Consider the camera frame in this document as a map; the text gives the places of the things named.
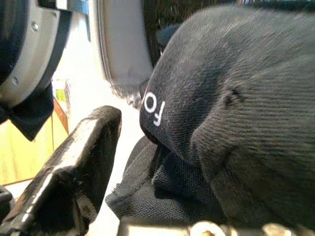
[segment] black fabric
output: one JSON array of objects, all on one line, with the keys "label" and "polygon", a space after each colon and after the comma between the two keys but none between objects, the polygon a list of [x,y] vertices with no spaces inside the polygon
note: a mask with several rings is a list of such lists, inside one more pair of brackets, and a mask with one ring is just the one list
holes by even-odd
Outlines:
[{"label": "black fabric", "polygon": [[12,123],[32,141],[54,110],[51,83],[40,94],[31,96],[19,105],[9,109],[0,107],[0,124],[10,119]]},{"label": "black fabric", "polygon": [[[166,191],[192,207],[217,199],[234,226],[279,222],[314,230],[314,26],[311,13],[236,6],[210,8],[183,23],[140,110],[147,137],[171,153],[158,161],[153,153],[142,157],[134,172],[159,163],[153,186],[151,176],[136,188],[138,177],[125,176],[118,190],[128,189],[129,200],[109,196],[114,212],[196,219],[182,212],[189,206],[171,207],[175,215],[159,207],[158,192]],[[203,209],[195,208],[198,217]]]}]

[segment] wooden surface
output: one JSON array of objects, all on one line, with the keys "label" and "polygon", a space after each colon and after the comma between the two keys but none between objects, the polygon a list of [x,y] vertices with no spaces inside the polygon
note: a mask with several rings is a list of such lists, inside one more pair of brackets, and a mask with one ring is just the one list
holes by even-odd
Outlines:
[{"label": "wooden surface", "polygon": [[67,132],[55,112],[32,142],[10,121],[1,124],[0,184],[33,178],[66,137]]}]

